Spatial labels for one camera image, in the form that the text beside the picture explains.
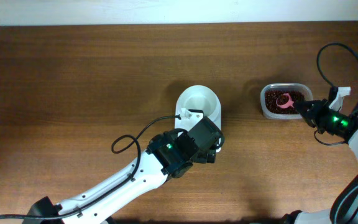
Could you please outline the pink measuring scoop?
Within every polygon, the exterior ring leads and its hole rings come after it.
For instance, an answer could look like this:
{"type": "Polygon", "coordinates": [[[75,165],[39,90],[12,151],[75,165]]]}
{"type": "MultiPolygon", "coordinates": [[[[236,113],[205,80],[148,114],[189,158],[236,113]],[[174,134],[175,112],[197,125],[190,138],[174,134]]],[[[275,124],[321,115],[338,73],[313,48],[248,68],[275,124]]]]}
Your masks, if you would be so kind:
{"type": "Polygon", "coordinates": [[[276,105],[281,109],[293,108],[294,101],[292,100],[289,93],[281,94],[276,99],[276,105]]]}

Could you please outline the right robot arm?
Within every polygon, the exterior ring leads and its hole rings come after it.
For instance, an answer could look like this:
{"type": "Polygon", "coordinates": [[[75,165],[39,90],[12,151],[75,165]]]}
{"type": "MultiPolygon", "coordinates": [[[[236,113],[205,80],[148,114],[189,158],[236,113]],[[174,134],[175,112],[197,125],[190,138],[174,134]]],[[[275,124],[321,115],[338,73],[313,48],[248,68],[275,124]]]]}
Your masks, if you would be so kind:
{"type": "Polygon", "coordinates": [[[334,109],[328,100],[295,103],[295,108],[318,134],[341,138],[354,160],[354,177],[349,180],[329,209],[318,212],[301,210],[287,214],[282,223],[358,223],[358,102],[349,115],[334,109]]]}

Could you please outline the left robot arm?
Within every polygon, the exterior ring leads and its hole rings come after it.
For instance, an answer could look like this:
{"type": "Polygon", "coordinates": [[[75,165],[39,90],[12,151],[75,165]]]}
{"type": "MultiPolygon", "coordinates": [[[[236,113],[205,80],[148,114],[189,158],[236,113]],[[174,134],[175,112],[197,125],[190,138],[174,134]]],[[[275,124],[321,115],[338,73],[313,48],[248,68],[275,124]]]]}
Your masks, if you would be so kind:
{"type": "Polygon", "coordinates": [[[214,163],[224,142],[221,120],[204,117],[189,130],[175,128],[153,137],[140,157],[92,189],[54,205],[48,197],[28,214],[34,223],[103,223],[138,196],[170,179],[182,177],[193,164],[214,163]]]}

